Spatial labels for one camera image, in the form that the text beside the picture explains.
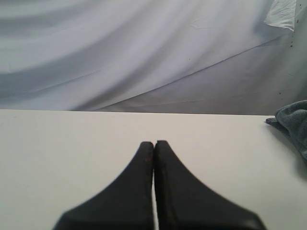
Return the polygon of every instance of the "gray towel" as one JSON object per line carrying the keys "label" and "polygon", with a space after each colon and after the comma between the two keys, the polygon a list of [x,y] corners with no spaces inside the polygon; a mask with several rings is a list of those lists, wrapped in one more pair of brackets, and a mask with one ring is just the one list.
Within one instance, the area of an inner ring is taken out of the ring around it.
{"label": "gray towel", "polygon": [[288,135],[307,160],[307,100],[277,110],[275,117],[268,118],[265,122]]}

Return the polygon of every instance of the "gray cloth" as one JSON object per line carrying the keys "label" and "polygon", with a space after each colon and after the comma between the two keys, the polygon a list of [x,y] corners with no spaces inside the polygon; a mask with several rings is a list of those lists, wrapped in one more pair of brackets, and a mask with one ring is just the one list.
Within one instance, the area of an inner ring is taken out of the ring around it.
{"label": "gray cloth", "polygon": [[307,161],[307,100],[280,108],[266,123],[288,135]]}

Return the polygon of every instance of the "white table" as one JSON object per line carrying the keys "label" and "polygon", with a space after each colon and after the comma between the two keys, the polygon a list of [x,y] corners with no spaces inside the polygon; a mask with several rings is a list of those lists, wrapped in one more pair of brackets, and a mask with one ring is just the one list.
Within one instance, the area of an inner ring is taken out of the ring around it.
{"label": "white table", "polygon": [[265,118],[0,110],[0,229],[51,229],[158,139],[269,230],[306,229],[307,169]]}

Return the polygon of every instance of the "wrinkled white cloth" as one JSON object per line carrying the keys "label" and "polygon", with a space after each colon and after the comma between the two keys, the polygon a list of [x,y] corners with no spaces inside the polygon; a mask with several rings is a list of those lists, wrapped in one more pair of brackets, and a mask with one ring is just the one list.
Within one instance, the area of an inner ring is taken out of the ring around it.
{"label": "wrinkled white cloth", "polygon": [[1,1],[0,108],[92,111],[157,89],[284,34],[263,23],[271,4]]}
{"label": "wrinkled white cloth", "polygon": [[274,0],[265,23],[294,31],[296,0]]}

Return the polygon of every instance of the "white fabric backdrop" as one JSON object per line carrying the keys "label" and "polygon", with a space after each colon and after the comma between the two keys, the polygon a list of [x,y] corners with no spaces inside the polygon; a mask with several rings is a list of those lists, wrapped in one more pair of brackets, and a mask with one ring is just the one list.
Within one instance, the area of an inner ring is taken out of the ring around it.
{"label": "white fabric backdrop", "polygon": [[0,108],[271,113],[307,81],[306,3],[294,37],[264,23],[271,5],[2,1]]}

